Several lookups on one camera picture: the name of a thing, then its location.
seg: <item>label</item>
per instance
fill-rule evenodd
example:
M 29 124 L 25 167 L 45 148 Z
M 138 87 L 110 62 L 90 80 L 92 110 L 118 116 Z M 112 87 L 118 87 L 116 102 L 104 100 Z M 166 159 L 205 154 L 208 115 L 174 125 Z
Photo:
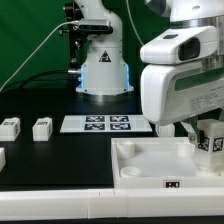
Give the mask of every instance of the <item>label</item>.
M 191 112 L 199 111 L 214 105 L 224 104 L 224 87 L 212 89 L 211 93 L 191 99 Z
M 14 125 L 15 122 L 5 122 L 4 125 Z
M 110 57 L 106 51 L 103 53 L 99 62 L 111 62 Z
M 46 121 L 42 121 L 42 122 L 37 123 L 37 125 L 47 125 L 47 124 L 48 124 L 48 122 L 46 122 Z

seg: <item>green backdrop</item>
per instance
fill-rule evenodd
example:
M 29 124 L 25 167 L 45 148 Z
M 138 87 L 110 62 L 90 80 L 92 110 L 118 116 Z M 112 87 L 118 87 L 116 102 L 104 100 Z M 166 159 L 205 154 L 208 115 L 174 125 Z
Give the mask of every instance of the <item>green backdrop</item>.
M 0 85 L 9 78 L 44 38 L 66 21 L 65 3 L 72 0 L 1 0 L 0 1 Z M 144 0 L 129 0 L 132 16 L 141 39 L 146 43 L 166 30 L 167 18 L 153 14 Z M 106 8 L 118 14 L 124 24 L 124 60 L 130 65 L 131 84 L 139 85 L 144 64 L 139 58 L 138 42 L 129 21 L 125 0 L 104 0 Z M 67 69 L 69 64 L 68 37 L 57 33 L 13 79 L 24 80 L 39 72 Z M 65 83 L 34 83 L 39 86 L 65 86 Z

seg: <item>table surface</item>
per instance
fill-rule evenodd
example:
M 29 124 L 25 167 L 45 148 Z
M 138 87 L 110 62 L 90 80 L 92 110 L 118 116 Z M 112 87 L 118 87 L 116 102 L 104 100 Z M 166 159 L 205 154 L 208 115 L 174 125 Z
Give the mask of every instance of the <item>table surface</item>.
M 0 95 L 0 122 L 19 117 L 21 133 L 14 143 L 0 143 L 6 149 L 7 165 L 0 173 L 0 191 L 112 188 L 111 138 L 152 137 L 155 133 L 61 134 L 65 115 L 141 114 L 139 97 L 113 103 L 96 103 L 77 98 L 69 89 L 21 89 Z M 32 140 L 32 126 L 38 118 L 53 118 L 49 142 Z M 26 221 L 15 223 L 223 223 L 224 217 L 173 217 Z

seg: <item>white box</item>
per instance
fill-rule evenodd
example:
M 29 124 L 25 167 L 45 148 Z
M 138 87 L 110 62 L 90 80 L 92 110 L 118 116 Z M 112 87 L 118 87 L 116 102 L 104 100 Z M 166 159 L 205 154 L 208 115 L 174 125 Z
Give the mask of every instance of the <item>white box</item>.
M 20 131 L 19 118 L 5 119 L 0 125 L 0 141 L 15 141 Z
M 40 118 L 33 126 L 33 141 L 48 141 L 53 132 L 51 118 Z

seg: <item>white block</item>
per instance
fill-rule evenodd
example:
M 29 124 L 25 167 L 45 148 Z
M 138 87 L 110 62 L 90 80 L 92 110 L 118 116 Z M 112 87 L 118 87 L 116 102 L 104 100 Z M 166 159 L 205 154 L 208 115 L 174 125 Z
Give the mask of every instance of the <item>white block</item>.
M 2 171 L 3 167 L 5 166 L 5 150 L 0 148 L 0 172 Z
M 33 126 L 34 141 L 48 141 L 53 132 L 53 124 L 51 118 L 40 118 Z
M 5 119 L 0 125 L 0 141 L 15 141 L 20 131 L 19 118 Z

